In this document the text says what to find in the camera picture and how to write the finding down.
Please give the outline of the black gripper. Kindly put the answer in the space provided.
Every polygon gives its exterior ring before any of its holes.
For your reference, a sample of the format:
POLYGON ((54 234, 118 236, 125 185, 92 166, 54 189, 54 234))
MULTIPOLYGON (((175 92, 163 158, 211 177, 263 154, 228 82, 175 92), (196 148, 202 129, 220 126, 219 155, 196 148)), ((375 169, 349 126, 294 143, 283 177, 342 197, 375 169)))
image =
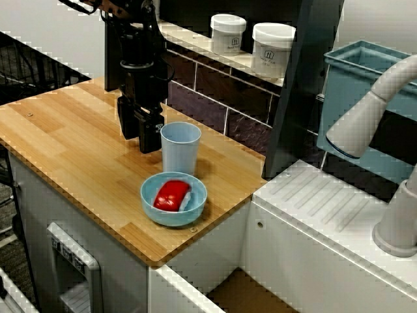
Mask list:
POLYGON ((126 74, 122 95, 117 100, 117 113, 124 138, 139 137, 142 153, 161 149, 160 131, 164 125, 161 103, 168 97, 169 70, 165 63, 131 65, 121 63, 126 74))

